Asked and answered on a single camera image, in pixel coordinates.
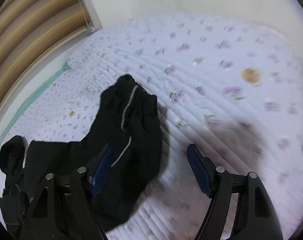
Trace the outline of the floral lilac bed quilt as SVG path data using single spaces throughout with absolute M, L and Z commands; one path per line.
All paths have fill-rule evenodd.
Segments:
M 81 140 L 102 91 L 130 74 L 158 99 L 160 175 L 109 239 L 191 239 L 209 199 L 186 158 L 194 143 L 232 173 L 255 171 L 283 236 L 303 219 L 303 64 L 271 29 L 204 14 L 131 20 L 89 36 L 0 138 Z

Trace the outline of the striped brown window blind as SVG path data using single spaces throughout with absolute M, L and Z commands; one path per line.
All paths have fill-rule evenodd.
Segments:
M 5 0 L 0 7 L 0 105 L 35 62 L 90 24 L 82 0 Z

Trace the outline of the black jacket with grey piping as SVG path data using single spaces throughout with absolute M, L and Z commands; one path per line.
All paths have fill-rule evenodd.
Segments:
M 108 144 L 111 155 L 93 174 L 92 213 L 105 234 L 125 223 L 142 191 L 157 176 L 162 155 L 162 132 L 157 98 L 130 75 L 106 89 L 87 135 L 80 141 L 32 141 L 19 135 L 0 150 L 5 188 L 0 209 L 8 233 L 20 231 L 35 191 L 50 171 L 59 176 L 87 166 Z

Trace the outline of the mint green bed sheet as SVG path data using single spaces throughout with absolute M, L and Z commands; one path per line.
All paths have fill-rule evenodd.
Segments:
M 50 87 L 58 77 L 60 77 L 65 71 L 69 70 L 70 67 L 65 61 L 59 71 L 50 76 L 40 87 L 38 87 L 25 101 L 20 105 L 18 110 L 13 115 L 13 118 L 10 120 L 9 124 L 5 127 L 3 132 L 0 134 L 0 147 L 1 143 L 5 139 L 6 135 L 9 133 L 13 125 L 17 122 L 20 116 L 24 111 L 48 88 Z

